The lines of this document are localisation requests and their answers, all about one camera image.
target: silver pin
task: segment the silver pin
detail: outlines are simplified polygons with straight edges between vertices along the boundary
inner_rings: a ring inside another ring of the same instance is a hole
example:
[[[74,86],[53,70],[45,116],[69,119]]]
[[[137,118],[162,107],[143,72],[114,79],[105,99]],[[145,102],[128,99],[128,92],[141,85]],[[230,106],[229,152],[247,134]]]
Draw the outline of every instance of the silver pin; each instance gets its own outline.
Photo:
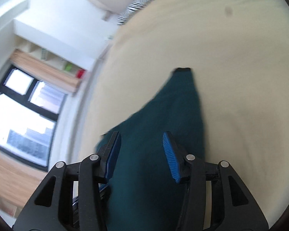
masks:
[[[56,163],[57,168],[62,168],[63,166],[64,166],[64,162],[62,162],[62,161],[59,161]]]
[[[99,156],[97,154],[91,155],[90,156],[90,160],[91,161],[96,161],[99,158]]]
[[[189,161],[193,161],[193,160],[195,160],[195,156],[194,155],[187,155],[186,159]]]
[[[229,163],[227,161],[222,161],[221,162],[221,166],[222,167],[228,167],[229,166]]]

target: dark green cloth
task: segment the dark green cloth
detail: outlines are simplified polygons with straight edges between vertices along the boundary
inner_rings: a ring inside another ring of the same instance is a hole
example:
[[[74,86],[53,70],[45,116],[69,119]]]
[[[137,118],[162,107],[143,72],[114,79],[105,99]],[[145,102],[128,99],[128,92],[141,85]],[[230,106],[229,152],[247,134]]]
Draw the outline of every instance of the dark green cloth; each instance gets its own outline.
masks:
[[[108,230],[174,231],[184,185],[171,176],[163,133],[171,131],[188,153],[204,158],[203,123],[191,70],[175,70],[154,99],[105,134],[98,147],[107,144],[113,131],[120,131],[122,146],[109,181]]]

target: beige bed sheet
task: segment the beige bed sheet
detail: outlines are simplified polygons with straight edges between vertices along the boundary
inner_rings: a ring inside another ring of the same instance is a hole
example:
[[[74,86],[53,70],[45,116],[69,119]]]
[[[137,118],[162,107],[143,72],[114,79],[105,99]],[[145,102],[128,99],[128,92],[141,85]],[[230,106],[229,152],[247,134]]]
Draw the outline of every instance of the beige bed sheet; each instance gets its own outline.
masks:
[[[227,160],[269,225],[289,204],[289,8],[284,0],[155,0],[116,34],[87,115],[79,160],[193,68],[206,160]]]

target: wood panel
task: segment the wood panel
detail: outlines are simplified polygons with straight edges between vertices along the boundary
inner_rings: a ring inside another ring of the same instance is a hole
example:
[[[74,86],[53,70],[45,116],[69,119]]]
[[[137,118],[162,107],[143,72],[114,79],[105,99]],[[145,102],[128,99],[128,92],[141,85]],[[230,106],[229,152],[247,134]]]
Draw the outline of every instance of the wood panel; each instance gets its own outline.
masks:
[[[58,86],[67,92],[75,93],[81,82],[80,79],[48,66],[44,62],[18,49],[12,53],[10,60],[16,67],[33,75],[36,79]]]
[[[23,207],[46,174],[0,151],[0,197],[12,204]]]

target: zebra striped fabric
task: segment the zebra striped fabric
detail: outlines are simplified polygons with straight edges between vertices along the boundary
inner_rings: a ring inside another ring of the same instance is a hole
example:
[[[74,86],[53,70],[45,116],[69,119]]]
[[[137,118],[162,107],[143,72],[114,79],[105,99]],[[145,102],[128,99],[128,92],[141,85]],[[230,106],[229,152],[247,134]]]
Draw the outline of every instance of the zebra striped fabric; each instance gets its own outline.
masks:
[[[153,0],[135,0],[130,4],[127,9],[119,15],[118,25],[124,25],[131,19],[138,11],[142,10]]]

